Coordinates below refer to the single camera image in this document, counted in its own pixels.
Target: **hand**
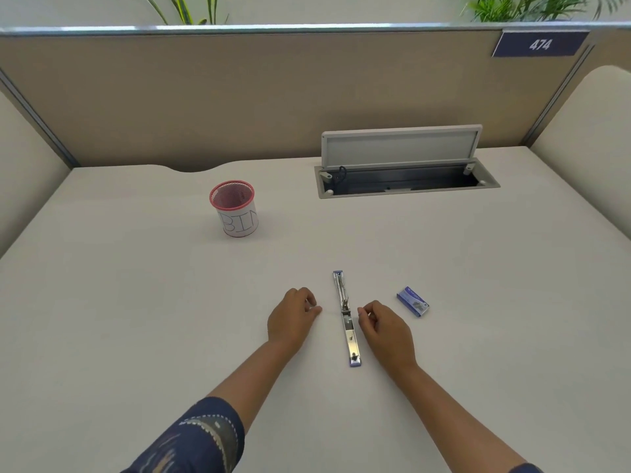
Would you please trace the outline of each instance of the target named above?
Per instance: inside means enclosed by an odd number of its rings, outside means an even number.
[[[394,381],[418,367],[412,332],[401,317],[377,300],[357,311],[370,349]]]
[[[321,311],[309,289],[289,289],[268,318],[269,341],[282,345],[293,357]]]

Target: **open lid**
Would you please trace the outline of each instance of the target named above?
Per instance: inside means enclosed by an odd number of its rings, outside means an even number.
[[[472,158],[482,125],[361,129],[322,133],[322,167],[414,166]]]

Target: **person's right hand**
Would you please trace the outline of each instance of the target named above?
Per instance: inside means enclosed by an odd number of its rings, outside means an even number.
[[[392,379],[418,367],[412,332],[401,317],[377,300],[357,311],[370,349]]]

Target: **number plate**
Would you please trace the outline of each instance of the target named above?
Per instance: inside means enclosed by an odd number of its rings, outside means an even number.
[[[574,56],[589,31],[504,31],[494,58]]]

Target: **forearm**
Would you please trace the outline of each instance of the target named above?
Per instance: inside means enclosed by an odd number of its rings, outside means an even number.
[[[208,396],[226,400],[239,414],[247,433],[291,358],[292,353],[284,346],[265,342]]]
[[[421,368],[392,375],[453,473],[508,473],[526,461]]]

